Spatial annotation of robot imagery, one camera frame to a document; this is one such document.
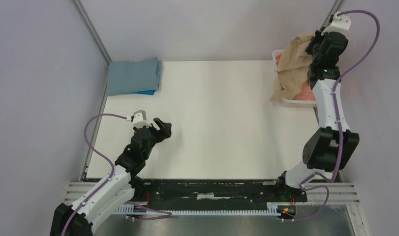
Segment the beige t shirt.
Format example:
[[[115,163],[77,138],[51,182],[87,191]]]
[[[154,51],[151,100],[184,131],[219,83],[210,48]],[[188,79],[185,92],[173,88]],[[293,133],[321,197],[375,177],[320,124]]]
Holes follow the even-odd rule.
[[[282,54],[276,58],[277,72],[296,69],[300,67],[307,67],[306,78],[307,80],[308,67],[312,63],[312,56],[306,53],[306,48],[311,39],[314,37],[311,33],[301,33],[293,38],[285,47]],[[276,91],[270,97],[271,102],[278,101],[274,98]]]

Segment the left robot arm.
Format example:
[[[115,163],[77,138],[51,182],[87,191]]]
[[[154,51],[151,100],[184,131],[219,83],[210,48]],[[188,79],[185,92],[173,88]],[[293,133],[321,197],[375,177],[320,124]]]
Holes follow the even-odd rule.
[[[52,236],[92,236],[102,223],[125,202],[141,200],[145,188],[139,184],[137,174],[146,165],[153,147],[172,135],[172,125],[135,113],[128,118],[134,134],[122,154],[113,163],[111,171],[92,189],[72,204],[60,204],[54,212],[50,229]]]

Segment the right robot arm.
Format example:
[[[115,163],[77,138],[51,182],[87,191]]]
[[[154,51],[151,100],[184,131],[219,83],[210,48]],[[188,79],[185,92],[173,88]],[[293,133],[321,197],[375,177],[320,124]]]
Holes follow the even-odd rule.
[[[302,160],[277,178],[275,195],[282,201],[301,194],[315,177],[334,182],[359,144],[359,134],[351,132],[345,120],[340,97],[337,63],[347,45],[344,34],[318,30],[306,48],[312,56],[307,78],[316,98],[319,128],[304,145]]]

